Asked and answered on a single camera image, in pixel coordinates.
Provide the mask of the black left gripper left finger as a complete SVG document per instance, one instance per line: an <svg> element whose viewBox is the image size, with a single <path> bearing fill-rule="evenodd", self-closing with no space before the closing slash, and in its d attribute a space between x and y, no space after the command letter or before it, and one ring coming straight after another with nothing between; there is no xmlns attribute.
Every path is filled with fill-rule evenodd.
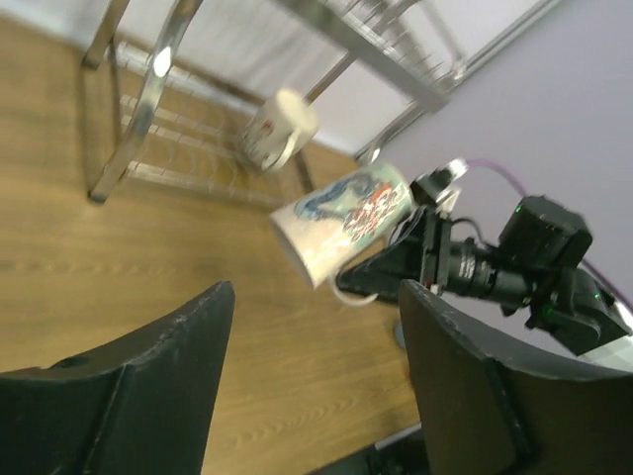
<svg viewBox="0 0 633 475"><path fill-rule="evenodd" d="M221 281L48 368L1 376L5 474L198 474L234 312Z"/></svg>

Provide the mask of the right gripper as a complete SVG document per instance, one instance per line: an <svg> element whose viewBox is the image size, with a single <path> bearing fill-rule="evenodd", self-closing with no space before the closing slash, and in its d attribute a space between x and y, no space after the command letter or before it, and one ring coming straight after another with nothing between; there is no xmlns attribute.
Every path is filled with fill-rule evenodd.
<svg viewBox="0 0 633 475"><path fill-rule="evenodd" d="M428 207L419 207L395 228L395 240L381 251L341 271L338 288L359 296L377 294L383 303L396 303L400 282L415 280L431 293L441 296L445 279L438 277L442 240L450 236L444 221Z"/></svg>

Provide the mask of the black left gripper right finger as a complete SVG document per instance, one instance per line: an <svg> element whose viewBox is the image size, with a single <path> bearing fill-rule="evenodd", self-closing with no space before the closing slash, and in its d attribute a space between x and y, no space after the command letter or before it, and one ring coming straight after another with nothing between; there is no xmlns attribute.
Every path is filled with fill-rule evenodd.
<svg viewBox="0 0 633 475"><path fill-rule="evenodd" d="M399 307L434 474L628 474L632 376L545 351L412 280Z"/></svg>

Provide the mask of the beige mug blue red print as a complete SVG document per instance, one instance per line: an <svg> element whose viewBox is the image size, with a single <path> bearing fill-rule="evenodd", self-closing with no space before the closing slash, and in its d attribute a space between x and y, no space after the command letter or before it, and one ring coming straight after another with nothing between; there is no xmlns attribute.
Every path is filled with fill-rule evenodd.
<svg viewBox="0 0 633 475"><path fill-rule="evenodd" d="M344 295L337 274L413 208L401 173L387 162L374 162L274 211L270 221L292 266L311 288L325 283L341 303L358 308L378 295Z"/></svg>

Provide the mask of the floral mug green inside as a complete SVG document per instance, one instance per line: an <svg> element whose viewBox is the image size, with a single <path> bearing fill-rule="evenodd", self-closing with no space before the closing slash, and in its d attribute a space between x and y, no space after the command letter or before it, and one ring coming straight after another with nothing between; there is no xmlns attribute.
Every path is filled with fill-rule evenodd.
<svg viewBox="0 0 633 475"><path fill-rule="evenodd" d="M262 173L280 170L316 135L316 109L298 91L279 89L236 136L239 158Z"/></svg>

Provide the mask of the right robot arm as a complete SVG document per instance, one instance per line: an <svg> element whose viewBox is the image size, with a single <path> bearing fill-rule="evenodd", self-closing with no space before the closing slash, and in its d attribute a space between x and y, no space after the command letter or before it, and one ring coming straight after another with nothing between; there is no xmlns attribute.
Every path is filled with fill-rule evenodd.
<svg viewBox="0 0 633 475"><path fill-rule="evenodd" d="M632 331L581 268L584 218L524 197L497 245L421 208L338 287L400 309L434 474L628 474L632 371L598 361Z"/></svg>

